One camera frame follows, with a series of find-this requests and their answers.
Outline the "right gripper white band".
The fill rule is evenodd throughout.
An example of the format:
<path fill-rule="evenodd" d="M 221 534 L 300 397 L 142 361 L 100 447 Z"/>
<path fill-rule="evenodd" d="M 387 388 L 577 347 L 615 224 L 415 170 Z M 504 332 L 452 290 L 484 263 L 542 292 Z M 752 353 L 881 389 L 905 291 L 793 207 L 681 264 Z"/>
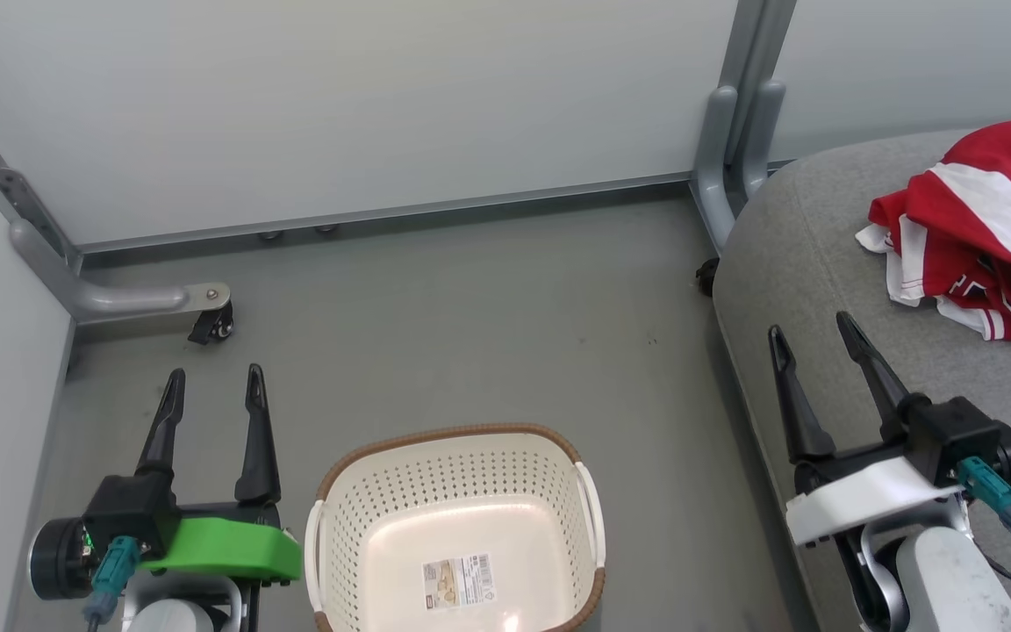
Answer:
<path fill-rule="evenodd" d="M 910 407 L 920 403 L 920 393 L 907 390 L 850 312 L 838 312 L 835 321 L 848 356 L 865 377 L 881 419 L 881 439 L 905 441 Z M 967 535 L 968 512 L 958 485 L 932 484 L 905 456 L 879 459 L 888 449 L 831 457 L 837 451 L 835 442 L 810 407 L 797 377 L 797 360 L 778 325 L 769 328 L 769 347 L 786 451 L 795 464 L 797 496 L 786 501 L 784 513 L 795 547 L 909 515 L 939 500 L 955 509 L 952 528 Z"/>

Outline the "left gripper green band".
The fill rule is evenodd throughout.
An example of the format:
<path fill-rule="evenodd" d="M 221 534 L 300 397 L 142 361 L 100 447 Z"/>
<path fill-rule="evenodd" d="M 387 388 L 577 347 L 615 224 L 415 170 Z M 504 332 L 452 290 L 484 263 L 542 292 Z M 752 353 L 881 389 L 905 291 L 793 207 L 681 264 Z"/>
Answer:
<path fill-rule="evenodd" d="M 176 429 L 183 419 L 185 369 L 169 373 L 137 459 L 135 476 L 174 476 Z M 250 363 L 245 391 L 249 415 L 245 455 L 235 500 L 182 506 L 176 536 L 166 556 L 143 559 L 141 571 L 176 571 L 291 583 L 304 575 L 304 549 L 283 528 L 276 504 L 282 485 L 270 424 L 268 386 L 260 364 Z"/>

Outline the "red and white clothing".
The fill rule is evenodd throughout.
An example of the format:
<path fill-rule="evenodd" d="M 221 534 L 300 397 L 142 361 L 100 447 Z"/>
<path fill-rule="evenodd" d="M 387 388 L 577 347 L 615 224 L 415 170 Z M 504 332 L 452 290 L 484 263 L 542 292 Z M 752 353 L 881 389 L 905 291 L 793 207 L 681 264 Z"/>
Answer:
<path fill-rule="evenodd" d="M 967 133 L 907 185 L 875 197 L 860 247 L 886 258 L 894 303 L 934 301 L 986 341 L 1011 341 L 1011 121 Z"/>

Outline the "cream perforated laundry basket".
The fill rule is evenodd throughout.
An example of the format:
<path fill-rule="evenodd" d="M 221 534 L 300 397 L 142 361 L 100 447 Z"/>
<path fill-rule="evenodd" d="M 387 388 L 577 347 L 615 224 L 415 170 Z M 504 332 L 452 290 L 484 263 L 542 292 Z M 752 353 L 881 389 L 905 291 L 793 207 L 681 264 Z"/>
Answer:
<path fill-rule="evenodd" d="M 598 486 L 533 424 L 376 442 L 326 473 L 306 520 L 318 632 L 584 632 L 606 582 Z M 490 553 L 498 598 L 428 611 L 422 564 Z"/>

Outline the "grey fabric sofa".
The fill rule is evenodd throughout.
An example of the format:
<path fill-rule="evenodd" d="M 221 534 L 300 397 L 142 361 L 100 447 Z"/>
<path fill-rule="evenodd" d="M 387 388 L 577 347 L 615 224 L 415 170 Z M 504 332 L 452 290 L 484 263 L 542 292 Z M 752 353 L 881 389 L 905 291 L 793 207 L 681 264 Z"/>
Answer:
<path fill-rule="evenodd" d="M 773 379 L 769 328 L 782 327 L 818 421 L 839 449 L 879 440 L 881 420 L 835 314 L 850 312 L 910 391 L 963 396 L 1011 425 L 1011 341 L 982 336 L 931 303 L 892 303 L 886 260 L 860 247 L 874 198 L 906 187 L 963 131 L 912 133 L 827 149 L 787 164 L 739 212 L 713 305 L 778 506 L 794 468 Z"/>

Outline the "long grey partition foot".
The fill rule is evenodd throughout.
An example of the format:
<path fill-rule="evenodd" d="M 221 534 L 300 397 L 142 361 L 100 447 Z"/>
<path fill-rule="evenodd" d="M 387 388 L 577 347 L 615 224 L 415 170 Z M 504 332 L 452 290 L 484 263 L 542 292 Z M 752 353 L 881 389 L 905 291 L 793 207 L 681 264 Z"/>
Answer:
<path fill-rule="evenodd" d="M 151 287 L 90 283 L 73 272 L 28 221 L 13 220 L 8 235 L 13 251 L 79 324 L 186 313 L 198 317 L 204 312 L 224 311 L 232 304 L 229 287 L 222 283 Z"/>

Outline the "paper label sticker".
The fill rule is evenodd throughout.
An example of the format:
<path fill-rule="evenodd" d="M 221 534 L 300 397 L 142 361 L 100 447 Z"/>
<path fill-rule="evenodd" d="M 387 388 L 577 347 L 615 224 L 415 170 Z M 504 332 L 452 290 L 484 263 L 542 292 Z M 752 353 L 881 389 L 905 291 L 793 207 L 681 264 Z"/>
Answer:
<path fill-rule="evenodd" d="M 422 564 L 422 578 L 428 611 L 477 607 L 498 598 L 490 553 Z"/>

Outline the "grey partition bottom rail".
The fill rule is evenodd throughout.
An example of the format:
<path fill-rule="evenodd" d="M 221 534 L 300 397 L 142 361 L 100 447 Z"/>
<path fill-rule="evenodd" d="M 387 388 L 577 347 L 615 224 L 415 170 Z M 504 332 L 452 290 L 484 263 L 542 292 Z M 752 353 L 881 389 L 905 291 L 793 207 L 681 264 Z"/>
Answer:
<path fill-rule="evenodd" d="M 544 204 L 546 201 L 558 199 L 575 201 L 593 196 L 618 195 L 621 191 L 630 191 L 633 195 L 637 195 L 639 191 L 649 188 L 692 184 L 697 181 L 697 177 L 698 173 L 695 171 L 677 172 L 670 175 L 630 177 L 610 183 L 567 185 L 567 187 L 511 193 L 511 195 L 465 197 L 444 203 L 398 205 L 375 211 L 328 213 L 304 219 L 260 221 L 246 225 L 162 233 L 139 239 L 97 241 L 80 247 L 82 268 L 125 267 L 155 259 L 167 261 L 177 257 L 214 255 L 217 252 L 227 252 L 229 249 L 246 249 L 250 244 L 261 240 L 261 233 L 309 231 L 320 225 L 409 219 L 432 213 L 462 213 L 474 209 L 505 207 L 505 205 Z"/>

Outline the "grey slanted partition frame post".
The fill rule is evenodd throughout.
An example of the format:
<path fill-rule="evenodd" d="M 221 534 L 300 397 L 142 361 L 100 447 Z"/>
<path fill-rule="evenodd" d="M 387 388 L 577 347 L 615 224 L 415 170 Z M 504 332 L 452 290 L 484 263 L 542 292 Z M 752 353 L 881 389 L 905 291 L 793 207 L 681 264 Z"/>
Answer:
<path fill-rule="evenodd" d="M 61 230 L 59 221 L 45 208 L 36 189 L 28 183 L 23 173 L 8 167 L 7 161 L 0 153 L 0 192 L 5 201 L 11 205 L 12 215 L 27 220 L 44 237 L 54 252 L 69 266 L 73 272 L 80 271 L 81 255 L 79 249 Z"/>

